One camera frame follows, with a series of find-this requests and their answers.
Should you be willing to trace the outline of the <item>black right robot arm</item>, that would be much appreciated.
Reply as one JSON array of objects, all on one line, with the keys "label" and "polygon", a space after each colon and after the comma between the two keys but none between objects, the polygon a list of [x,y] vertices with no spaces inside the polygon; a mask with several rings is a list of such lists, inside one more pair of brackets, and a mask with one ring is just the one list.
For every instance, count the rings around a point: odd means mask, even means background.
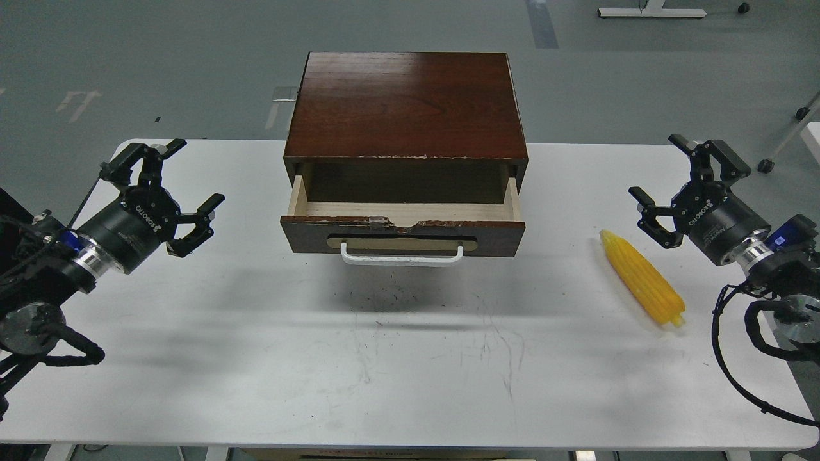
[{"label": "black right robot arm", "polygon": [[711,342],[720,370],[735,390],[773,416],[811,427],[814,419],[754,396],[730,374],[719,335],[724,309],[738,293],[753,298],[744,313],[746,333],[760,352],[787,362],[818,363],[818,232],[796,214],[778,229],[743,202],[732,187],[751,168],[723,140],[696,143],[672,134],[669,141],[689,160],[689,180],[659,206],[640,187],[628,190],[638,203],[638,227],[664,248],[688,238],[716,266],[735,263],[746,280],[721,289],[712,311]]}]

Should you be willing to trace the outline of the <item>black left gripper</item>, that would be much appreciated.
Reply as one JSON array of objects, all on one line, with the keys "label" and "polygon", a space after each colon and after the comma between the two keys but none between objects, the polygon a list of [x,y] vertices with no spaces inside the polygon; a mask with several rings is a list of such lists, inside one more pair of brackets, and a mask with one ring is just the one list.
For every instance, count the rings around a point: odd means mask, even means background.
[{"label": "black left gripper", "polygon": [[[213,212],[226,196],[214,193],[195,213],[181,213],[178,202],[161,187],[164,161],[185,146],[184,139],[156,147],[130,143],[111,161],[101,163],[100,180],[113,184],[120,195],[78,231],[111,256],[125,274],[138,268],[164,242],[168,254],[184,259],[214,235]],[[140,175],[132,186],[133,167],[138,161]],[[178,225],[193,225],[193,230],[176,238]]]}]

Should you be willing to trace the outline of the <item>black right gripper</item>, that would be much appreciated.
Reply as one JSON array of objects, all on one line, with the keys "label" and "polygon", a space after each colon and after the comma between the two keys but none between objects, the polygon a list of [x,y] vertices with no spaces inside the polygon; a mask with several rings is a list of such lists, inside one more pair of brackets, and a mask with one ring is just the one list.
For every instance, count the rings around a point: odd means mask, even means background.
[{"label": "black right gripper", "polygon": [[[689,158],[689,182],[668,206],[656,204],[639,186],[629,187],[641,214],[638,227],[667,249],[679,247],[688,236],[714,265],[729,264],[733,248],[771,230],[771,224],[730,191],[733,184],[751,175],[751,168],[723,140],[699,144],[671,134],[668,141]],[[661,225],[661,216],[672,218],[675,229]]]}]

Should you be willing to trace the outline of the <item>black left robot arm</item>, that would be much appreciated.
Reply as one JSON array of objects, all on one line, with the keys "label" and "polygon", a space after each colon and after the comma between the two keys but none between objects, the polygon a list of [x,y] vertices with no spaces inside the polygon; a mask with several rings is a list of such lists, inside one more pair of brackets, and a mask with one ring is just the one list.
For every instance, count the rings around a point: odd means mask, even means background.
[{"label": "black left robot arm", "polygon": [[49,210],[30,213],[2,192],[2,412],[8,393],[37,365],[103,361],[98,344],[67,326],[65,301],[93,291],[107,271],[130,274],[161,245],[182,259],[213,236],[225,196],[214,193],[183,213],[162,186],[164,162],[186,144],[130,143],[102,163],[99,178],[117,188],[117,198],[76,228]]}]

